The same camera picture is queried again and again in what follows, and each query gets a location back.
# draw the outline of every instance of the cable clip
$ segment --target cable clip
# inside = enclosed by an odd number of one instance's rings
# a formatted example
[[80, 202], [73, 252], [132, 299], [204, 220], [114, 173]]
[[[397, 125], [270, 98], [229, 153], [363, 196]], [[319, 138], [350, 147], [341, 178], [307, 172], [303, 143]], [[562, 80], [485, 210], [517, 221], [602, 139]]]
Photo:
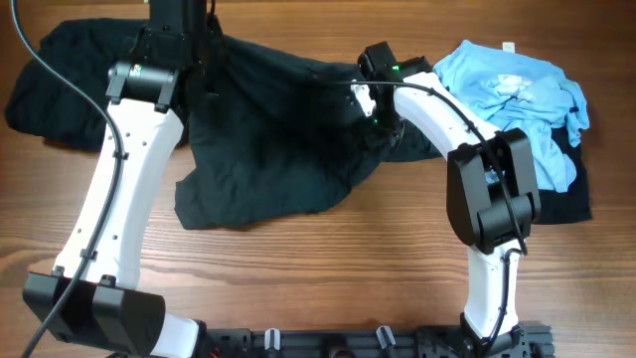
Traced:
[[81, 251], [79, 252], [79, 256], [81, 258], [87, 258], [89, 260], [95, 261], [95, 260], [97, 260], [97, 250], [91, 252], [90, 255], [88, 255], [86, 253], [86, 249], [81, 249]]
[[125, 153], [123, 153], [123, 155], [121, 155], [121, 154], [117, 154], [116, 151], [113, 151], [112, 152], [112, 157], [115, 158], [115, 159], [119, 159], [119, 160], [121, 160], [121, 159], [128, 160], [128, 154], [129, 154], [128, 152], [125, 152]]

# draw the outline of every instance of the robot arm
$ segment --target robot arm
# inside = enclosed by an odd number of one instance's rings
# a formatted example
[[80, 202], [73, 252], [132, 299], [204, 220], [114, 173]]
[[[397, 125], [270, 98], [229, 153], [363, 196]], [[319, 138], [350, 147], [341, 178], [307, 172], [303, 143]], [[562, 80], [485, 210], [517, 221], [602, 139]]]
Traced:
[[29, 273], [23, 298], [44, 321], [89, 257], [79, 284], [48, 326], [58, 340], [135, 356], [190, 357], [205, 324], [166, 312], [163, 297], [134, 290], [143, 233], [161, 177], [203, 93], [210, 43], [222, 37], [204, 0], [157, 0], [128, 59], [109, 72], [108, 113], [123, 139], [119, 185], [91, 253], [87, 243], [114, 165], [106, 130], [78, 222], [50, 275]]
[[478, 354], [510, 346], [510, 333], [519, 322], [515, 310], [519, 255], [515, 253], [521, 253], [519, 239], [530, 234], [530, 224], [541, 210], [528, 138], [518, 129], [503, 133], [472, 113], [443, 87], [424, 58], [399, 64], [387, 43], [380, 43], [367, 48], [359, 65], [370, 81], [404, 82], [433, 89], [472, 121], [498, 153], [521, 238], [516, 237], [505, 211], [501, 183], [487, 179], [492, 163], [483, 154], [481, 140], [455, 109], [439, 95], [421, 89], [352, 86], [366, 113], [373, 112], [388, 125], [397, 120], [410, 121], [448, 161], [448, 218], [457, 237], [468, 246], [469, 295], [462, 328], [475, 342], [473, 350]]

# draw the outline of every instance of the black mounting bracket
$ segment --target black mounting bracket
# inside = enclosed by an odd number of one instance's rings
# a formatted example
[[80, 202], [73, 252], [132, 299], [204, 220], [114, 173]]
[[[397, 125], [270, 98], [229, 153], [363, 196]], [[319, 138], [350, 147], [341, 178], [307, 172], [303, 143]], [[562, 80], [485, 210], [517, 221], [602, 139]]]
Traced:
[[[528, 136], [518, 128], [497, 132], [488, 140], [504, 172], [517, 222], [524, 239], [541, 214], [537, 177]], [[490, 255], [494, 248], [516, 240], [499, 181], [481, 144], [462, 144], [448, 153], [446, 211], [462, 243]]]
[[202, 0], [153, 0], [150, 20], [139, 30], [127, 59], [108, 72], [106, 97], [155, 103], [173, 109], [185, 124], [205, 93], [208, 69], [215, 70], [223, 52], [223, 31]]
[[[432, 72], [426, 57], [399, 63], [386, 41], [369, 46], [358, 58], [358, 66], [366, 81], [401, 83], [404, 78], [420, 72]], [[399, 115], [394, 106], [394, 88], [369, 86], [370, 96], [376, 102], [373, 114], [380, 128], [394, 131], [399, 128]]]
[[[477, 358], [466, 344], [459, 326], [426, 326], [391, 331], [278, 331], [247, 329], [208, 330], [206, 349], [195, 358]], [[542, 325], [518, 327], [515, 337], [501, 339], [489, 357], [552, 358], [555, 354], [551, 328]]]
[[[43, 321], [70, 281], [60, 275], [30, 272], [22, 297]], [[110, 276], [103, 277], [99, 284], [80, 280], [49, 325], [49, 332], [66, 343], [148, 356], [161, 334], [166, 313], [164, 299], [117, 288], [113, 283], [114, 277]]]

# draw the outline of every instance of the black cloth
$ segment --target black cloth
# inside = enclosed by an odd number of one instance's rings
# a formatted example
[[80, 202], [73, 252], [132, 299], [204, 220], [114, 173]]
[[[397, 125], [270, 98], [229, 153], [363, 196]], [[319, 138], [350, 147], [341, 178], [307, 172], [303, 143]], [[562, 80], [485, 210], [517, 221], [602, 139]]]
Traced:
[[[134, 45], [143, 21], [62, 23], [40, 54], [106, 106], [107, 71]], [[328, 81], [361, 79], [356, 65], [326, 64], [226, 37], [224, 63], [190, 117], [196, 169], [177, 183], [175, 211], [186, 229], [239, 226], [327, 210], [383, 160], [439, 156], [410, 123], [395, 151], [352, 99]], [[104, 122], [35, 63], [21, 73], [5, 110], [9, 125], [82, 149], [98, 150]], [[589, 219], [580, 148], [556, 142], [577, 166], [566, 194], [540, 193], [542, 222]]]
[[587, 170], [583, 165], [580, 144], [569, 145], [567, 128], [553, 128], [553, 140], [563, 154], [572, 160], [576, 167], [576, 178], [569, 184], [566, 193], [552, 190], [540, 190], [541, 217], [539, 224], [573, 224], [592, 218], [587, 189]]

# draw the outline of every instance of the black metal base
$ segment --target black metal base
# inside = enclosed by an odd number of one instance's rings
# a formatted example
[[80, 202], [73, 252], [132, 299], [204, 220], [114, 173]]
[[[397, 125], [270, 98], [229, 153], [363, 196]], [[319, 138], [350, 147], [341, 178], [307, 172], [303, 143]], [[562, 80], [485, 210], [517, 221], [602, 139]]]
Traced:
[[[70, 279], [29, 272], [22, 296], [44, 321]], [[159, 339], [166, 314], [162, 296], [115, 287], [114, 277], [99, 284], [80, 281], [49, 325], [59, 341], [145, 357]]]
[[[551, 328], [520, 324], [521, 338], [513, 347], [490, 357], [551, 358], [555, 355]], [[279, 349], [267, 344], [265, 332], [210, 329], [214, 355], [207, 358], [469, 358], [459, 326], [420, 327], [393, 333], [395, 345], [383, 349], [375, 331], [280, 332]]]

